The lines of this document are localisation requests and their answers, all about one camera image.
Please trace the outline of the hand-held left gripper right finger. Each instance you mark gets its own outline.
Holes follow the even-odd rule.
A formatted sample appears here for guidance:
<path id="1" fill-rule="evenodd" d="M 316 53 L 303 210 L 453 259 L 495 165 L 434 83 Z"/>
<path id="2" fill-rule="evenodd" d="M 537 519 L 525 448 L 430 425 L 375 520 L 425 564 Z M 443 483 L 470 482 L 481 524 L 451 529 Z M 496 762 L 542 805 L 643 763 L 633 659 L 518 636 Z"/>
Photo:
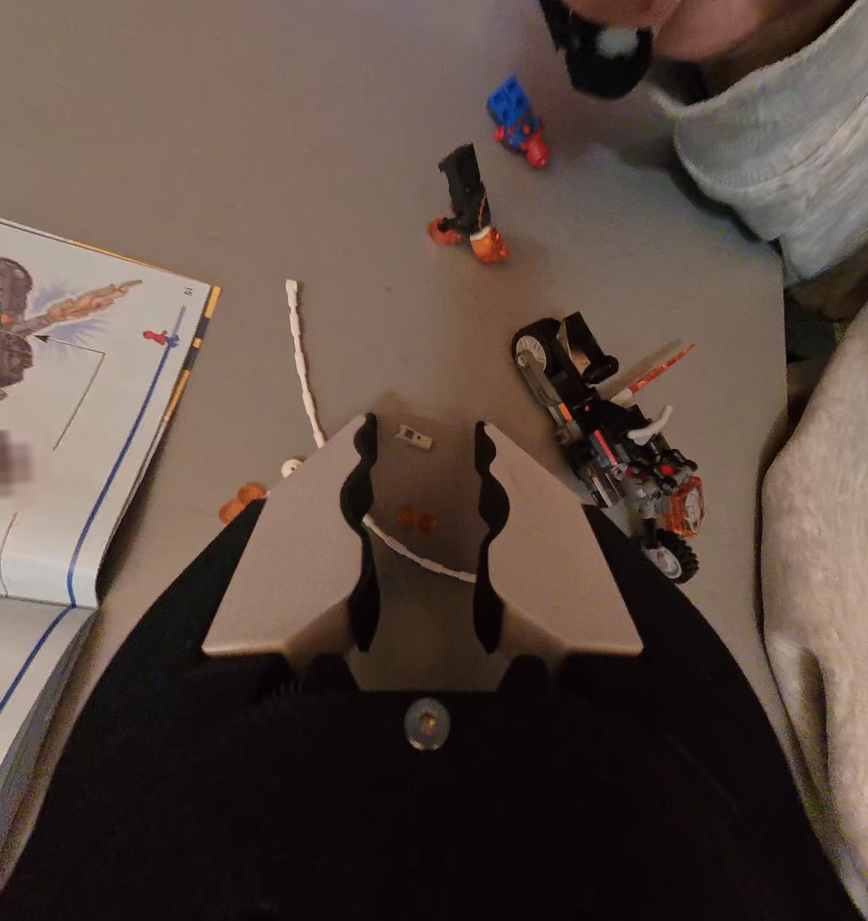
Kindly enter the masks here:
<path id="1" fill-rule="evenodd" d="M 494 425 L 474 430 L 473 623 L 488 654 L 636 657 L 643 643 L 577 496 Z"/>

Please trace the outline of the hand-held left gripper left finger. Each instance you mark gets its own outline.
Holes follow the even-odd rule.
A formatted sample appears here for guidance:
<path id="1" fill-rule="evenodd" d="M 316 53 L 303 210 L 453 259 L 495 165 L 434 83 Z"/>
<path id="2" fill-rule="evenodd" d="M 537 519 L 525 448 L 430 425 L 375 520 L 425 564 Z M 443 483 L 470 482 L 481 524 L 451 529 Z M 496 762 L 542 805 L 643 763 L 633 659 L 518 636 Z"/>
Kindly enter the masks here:
<path id="1" fill-rule="evenodd" d="M 373 413 L 268 494 L 202 650 L 210 657 L 367 652 L 381 614 L 371 537 Z"/>

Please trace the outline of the black lego motorcycle model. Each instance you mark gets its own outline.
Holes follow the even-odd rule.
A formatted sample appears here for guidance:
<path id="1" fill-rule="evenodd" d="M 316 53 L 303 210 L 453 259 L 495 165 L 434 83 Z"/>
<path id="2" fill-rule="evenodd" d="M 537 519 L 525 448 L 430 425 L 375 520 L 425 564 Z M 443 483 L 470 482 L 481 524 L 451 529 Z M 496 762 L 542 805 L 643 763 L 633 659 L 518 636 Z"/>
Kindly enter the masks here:
<path id="1" fill-rule="evenodd" d="M 704 521 L 698 465 L 672 447 L 663 430 L 672 407 L 654 418 L 635 403 L 609 401 L 601 385 L 619 372 L 583 316 L 543 318 L 519 329 L 511 356 L 555 426 L 567 466 L 602 509 L 627 502 L 642 526 L 639 550 L 671 582 L 682 585 L 698 573 L 689 539 Z"/>

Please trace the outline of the blue and red lego assembly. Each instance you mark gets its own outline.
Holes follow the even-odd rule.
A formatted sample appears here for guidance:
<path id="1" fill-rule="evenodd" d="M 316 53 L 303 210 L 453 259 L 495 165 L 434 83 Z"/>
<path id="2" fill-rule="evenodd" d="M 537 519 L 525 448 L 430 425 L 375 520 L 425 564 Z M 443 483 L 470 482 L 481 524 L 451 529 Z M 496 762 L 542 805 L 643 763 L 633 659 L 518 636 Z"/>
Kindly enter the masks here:
<path id="1" fill-rule="evenodd" d="M 523 157 L 530 167 L 543 169 L 550 152 L 543 137 L 543 121 L 516 75 L 510 75 L 486 98 L 486 110 L 495 124 L 494 140 Z"/>

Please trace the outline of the black and orange lego assembly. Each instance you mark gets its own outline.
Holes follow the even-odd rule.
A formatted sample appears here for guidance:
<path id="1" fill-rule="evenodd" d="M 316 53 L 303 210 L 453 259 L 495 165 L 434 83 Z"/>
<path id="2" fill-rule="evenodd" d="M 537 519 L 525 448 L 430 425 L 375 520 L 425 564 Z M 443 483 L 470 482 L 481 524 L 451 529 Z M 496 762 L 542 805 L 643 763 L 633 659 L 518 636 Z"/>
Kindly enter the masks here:
<path id="1" fill-rule="evenodd" d="M 440 246 L 468 244 L 485 265 L 506 261 L 509 251 L 493 224 L 474 145 L 456 147 L 438 168 L 448 183 L 451 213 L 429 222 L 428 236 Z"/>

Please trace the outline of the lego instruction booklet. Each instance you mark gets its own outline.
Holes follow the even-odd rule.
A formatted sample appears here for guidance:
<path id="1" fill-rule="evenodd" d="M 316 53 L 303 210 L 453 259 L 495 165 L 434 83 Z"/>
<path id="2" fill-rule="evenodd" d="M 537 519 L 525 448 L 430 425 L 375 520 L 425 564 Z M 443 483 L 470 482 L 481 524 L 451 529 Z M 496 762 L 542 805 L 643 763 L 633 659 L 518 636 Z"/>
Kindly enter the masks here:
<path id="1" fill-rule="evenodd" d="M 0 841 L 220 295 L 0 218 Z"/>

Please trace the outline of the person's right hand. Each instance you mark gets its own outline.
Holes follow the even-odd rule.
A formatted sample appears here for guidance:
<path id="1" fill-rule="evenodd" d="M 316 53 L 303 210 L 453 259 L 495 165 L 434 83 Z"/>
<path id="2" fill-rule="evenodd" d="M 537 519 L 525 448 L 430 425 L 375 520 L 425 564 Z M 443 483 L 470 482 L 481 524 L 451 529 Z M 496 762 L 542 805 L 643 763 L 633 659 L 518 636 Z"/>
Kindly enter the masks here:
<path id="1" fill-rule="evenodd" d="M 648 29 L 659 53 L 693 63 L 728 56 L 796 52 L 852 1 L 567 1 L 578 16 L 617 28 Z"/>

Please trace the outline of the grey zip hoodie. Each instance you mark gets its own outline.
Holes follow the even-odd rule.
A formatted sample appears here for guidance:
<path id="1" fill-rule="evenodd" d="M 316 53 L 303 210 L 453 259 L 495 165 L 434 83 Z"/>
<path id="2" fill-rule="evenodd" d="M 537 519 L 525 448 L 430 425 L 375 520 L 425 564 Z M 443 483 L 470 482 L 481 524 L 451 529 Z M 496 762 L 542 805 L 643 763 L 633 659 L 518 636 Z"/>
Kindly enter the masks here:
<path id="1" fill-rule="evenodd" d="M 809 818 L 868 918 L 868 304 L 764 480 L 761 580 Z"/>

